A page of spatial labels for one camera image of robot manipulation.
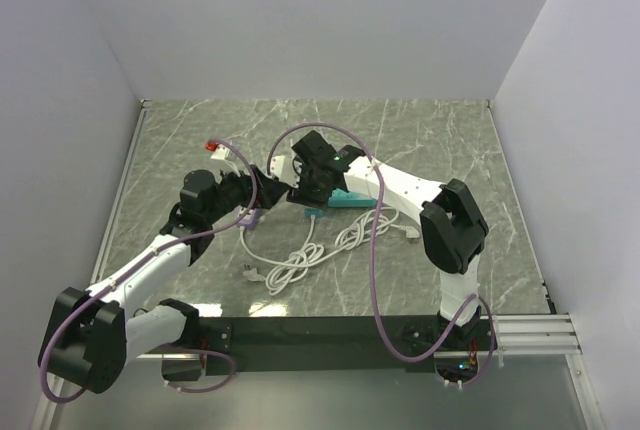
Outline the purple power strip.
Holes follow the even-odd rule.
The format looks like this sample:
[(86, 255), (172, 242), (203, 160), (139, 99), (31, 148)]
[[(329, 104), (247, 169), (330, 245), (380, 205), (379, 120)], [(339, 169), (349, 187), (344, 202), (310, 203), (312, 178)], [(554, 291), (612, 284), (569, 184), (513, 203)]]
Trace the purple power strip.
[(253, 230), (259, 223), (261, 217), (261, 209), (254, 208), (248, 210), (242, 219), (237, 223), (237, 226), (246, 230)]

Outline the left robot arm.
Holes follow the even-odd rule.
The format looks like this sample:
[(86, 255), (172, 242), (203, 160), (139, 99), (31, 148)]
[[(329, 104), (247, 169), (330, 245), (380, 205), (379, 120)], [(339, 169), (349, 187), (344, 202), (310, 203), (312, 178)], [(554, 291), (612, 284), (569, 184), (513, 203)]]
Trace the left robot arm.
[(56, 298), (38, 357), (40, 384), (54, 402), (64, 402), (48, 384), (50, 375), (100, 394), (125, 365), (165, 345), (201, 352), (200, 315), (190, 304), (165, 299), (148, 312), (142, 304), (162, 284), (193, 265), (218, 230), (215, 223), (235, 210), (269, 209), (298, 189), (291, 167), (262, 173), (194, 170), (183, 181), (178, 202), (151, 244), (110, 277), (85, 290), (69, 287)]

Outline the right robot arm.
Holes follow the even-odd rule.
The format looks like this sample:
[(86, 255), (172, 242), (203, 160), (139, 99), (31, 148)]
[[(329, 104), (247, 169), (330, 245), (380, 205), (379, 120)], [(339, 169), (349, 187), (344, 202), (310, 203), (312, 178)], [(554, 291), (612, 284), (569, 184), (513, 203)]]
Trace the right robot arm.
[(424, 251), (440, 272), (439, 337), (460, 349), (480, 320), (477, 301), (480, 255), (489, 234), (470, 189), (461, 180), (427, 180), (377, 160), (363, 144), (337, 150), (312, 130), (296, 142), (292, 157), (271, 155), (269, 172), (291, 187), (290, 202), (323, 207), (342, 191), (375, 198), (420, 226)]

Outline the teal triangular power strip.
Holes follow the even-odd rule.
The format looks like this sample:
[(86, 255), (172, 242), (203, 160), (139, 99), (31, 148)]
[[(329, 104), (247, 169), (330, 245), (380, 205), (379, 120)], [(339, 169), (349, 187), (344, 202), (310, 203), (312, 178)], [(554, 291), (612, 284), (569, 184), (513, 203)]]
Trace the teal triangular power strip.
[(373, 208), (376, 199), (355, 192), (335, 189), (328, 199), (329, 208)]

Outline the black base beam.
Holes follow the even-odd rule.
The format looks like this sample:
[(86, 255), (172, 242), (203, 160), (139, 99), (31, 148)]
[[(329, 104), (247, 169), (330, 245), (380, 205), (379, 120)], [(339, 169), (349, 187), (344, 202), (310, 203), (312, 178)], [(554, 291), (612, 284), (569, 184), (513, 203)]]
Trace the black base beam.
[[(426, 352), (446, 324), (435, 315), (383, 316), (392, 345), (406, 356)], [(408, 363), (393, 356), (379, 335), (373, 316), (333, 317), (200, 317), (190, 343), (166, 344), (170, 353), (209, 350), (230, 356), (239, 372), (382, 370), (435, 373), (435, 354)], [(472, 329), (454, 327), (436, 352), (469, 356), (487, 353), (497, 342), (489, 322), (481, 318)]]

